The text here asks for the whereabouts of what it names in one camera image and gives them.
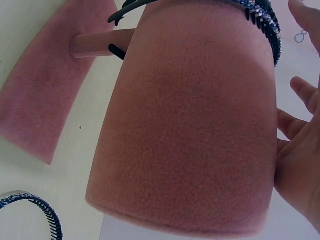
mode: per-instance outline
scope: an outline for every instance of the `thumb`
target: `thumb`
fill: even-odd
[[[311,42],[320,53],[320,10],[307,7],[302,0],[289,0],[289,9],[299,26],[309,33]]]

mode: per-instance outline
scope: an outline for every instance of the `pink fabric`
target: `pink fabric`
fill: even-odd
[[[149,4],[107,110],[89,204],[189,237],[255,235],[276,153],[273,52],[244,10],[212,0]]]
[[[76,59],[112,56],[109,45],[115,44],[126,53],[134,33],[135,29],[124,29],[78,35],[71,42],[70,52]]]
[[[74,36],[110,31],[114,0],[69,0],[33,40],[0,93],[0,134],[47,164],[94,58],[70,55]]]

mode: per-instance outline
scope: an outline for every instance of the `fingernail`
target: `fingernail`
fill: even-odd
[[[303,7],[305,5],[302,0],[289,0],[289,3],[295,5],[296,7]]]

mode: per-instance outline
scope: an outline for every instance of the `hand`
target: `hand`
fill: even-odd
[[[289,0],[289,8],[320,53],[320,10],[300,0]],[[313,118],[305,122],[278,110],[278,128],[290,141],[278,140],[275,189],[320,232],[320,94],[299,77],[291,88]]]

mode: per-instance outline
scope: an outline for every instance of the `blue sparkly headband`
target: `blue sparkly headband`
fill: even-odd
[[[131,12],[134,9],[137,9],[146,4],[156,2],[158,0],[126,0],[123,4],[122,9],[113,14],[109,19],[108,23],[114,21],[115,25],[118,26],[121,19],[124,18],[124,15]],[[256,25],[262,32],[265,34],[265,37],[269,40],[269,43],[273,52],[274,66],[276,67],[280,56],[281,56],[281,37],[280,37],[280,26],[278,24],[278,19],[274,13],[271,3],[269,0],[226,0],[231,3],[241,5],[245,8],[245,16],[249,21],[250,18],[252,23]],[[109,49],[113,54],[124,58],[125,52],[120,48],[113,45]]]
[[[37,205],[43,211],[50,227],[50,240],[62,240],[62,227],[55,210],[53,210],[53,208],[46,201],[42,200],[38,196],[32,195],[25,191],[9,192],[6,195],[0,196],[0,210],[9,204],[22,200],[28,200],[29,202]]]

